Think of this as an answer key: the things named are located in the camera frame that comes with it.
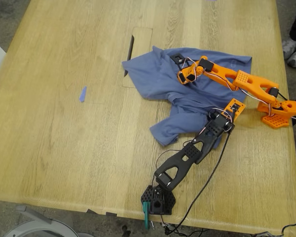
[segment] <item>blue tape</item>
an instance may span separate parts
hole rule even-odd
[[[87,92],[87,87],[85,86],[83,89],[82,89],[82,92],[81,92],[81,95],[79,97],[79,100],[80,102],[84,102],[84,98],[85,98],[85,94]]]

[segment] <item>blue t-shirt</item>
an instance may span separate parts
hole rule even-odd
[[[249,56],[197,48],[162,50],[153,46],[151,52],[122,62],[141,96],[168,100],[172,104],[169,117],[150,128],[154,138],[163,146],[175,142],[180,133],[199,132],[207,123],[207,114],[212,108],[224,109],[232,98],[241,102],[245,98],[240,90],[231,91],[204,75],[193,83],[182,85],[177,79],[179,68],[170,58],[176,53],[197,60],[205,55],[220,66],[247,73],[251,71],[252,58]]]

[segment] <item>wooden table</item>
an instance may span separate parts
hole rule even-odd
[[[154,140],[149,127],[170,104],[143,99],[124,78],[132,34],[134,54],[156,45],[251,55],[252,74],[288,96],[274,0],[32,0],[0,69],[0,200],[143,219],[156,158],[193,134],[166,148]],[[293,130],[268,127],[257,102],[245,103],[184,224],[279,235],[296,223]],[[174,189],[166,222],[181,220],[221,147]]]

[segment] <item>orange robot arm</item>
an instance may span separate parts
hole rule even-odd
[[[178,72],[178,80],[181,84],[193,82],[198,76],[204,74],[217,83],[236,91],[247,90],[258,100],[258,111],[268,113],[262,117],[262,121],[273,128],[289,125],[289,119],[296,115],[296,101],[277,100],[279,85],[268,79],[253,76],[241,70],[234,71],[208,61],[206,56],[195,61],[193,65],[185,67]]]

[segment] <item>floor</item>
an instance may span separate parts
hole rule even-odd
[[[16,32],[30,0],[0,0],[0,46],[7,51],[9,44]],[[283,39],[288,37],[290,26],[294,21],[296,13],[296,0],[277,0],[281,35]],[[286,66],[287,81],[289,86],[289,96],[296,98],[296,69]],[[296,125],[294,126],[296,143]],[[143,221],[102,216],[97,214],[71,212],[58,209],[32,207],[45,216],[61,220],[73,227],[77,232],[86,232],[95,237],[115,237],[122,236],[122,226],[126,225],[131,231],[131,236],[143,237],[163,237],[163,228],[159,223],[155,223],[156,230],[146,231]],[[15,204],[0,201],[0,236],[8,230],[23,223],[26,217],[15,211]],[[180,232],[189,234],[198,228],[182,227]],[[203,233],[204,237],[244,237],[249,236],[240,233],[209,230]]]

